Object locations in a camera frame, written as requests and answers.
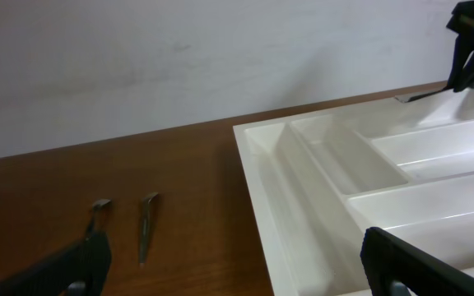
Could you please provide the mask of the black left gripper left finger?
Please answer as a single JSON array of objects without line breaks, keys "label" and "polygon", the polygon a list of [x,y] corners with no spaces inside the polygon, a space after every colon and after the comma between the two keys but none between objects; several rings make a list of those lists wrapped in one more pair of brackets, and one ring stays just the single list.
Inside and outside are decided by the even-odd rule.
[{"label": "black left gripper left finger", "polygon": [[0,295],[100,296],[111,261],[106,233],[96,232],[0,281]]}]

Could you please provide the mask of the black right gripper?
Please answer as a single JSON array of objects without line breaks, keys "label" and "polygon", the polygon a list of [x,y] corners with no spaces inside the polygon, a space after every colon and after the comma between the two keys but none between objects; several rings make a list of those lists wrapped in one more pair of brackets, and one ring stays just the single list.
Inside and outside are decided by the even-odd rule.
[{"label": "black right gripper", "polygon": [[460,83],[474,77],[474,1],[458,2],[446,27],[457,33],[447,87],[462,91]]}]

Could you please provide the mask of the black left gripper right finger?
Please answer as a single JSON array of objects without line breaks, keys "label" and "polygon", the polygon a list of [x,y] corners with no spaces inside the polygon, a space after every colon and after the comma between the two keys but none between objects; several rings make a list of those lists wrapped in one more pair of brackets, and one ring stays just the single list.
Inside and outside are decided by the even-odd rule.
[{"label": "black left gripper right finger", "polygon": [[373,296],[474,296],[474,277],[378,227],[365,231],[360,259]]}]

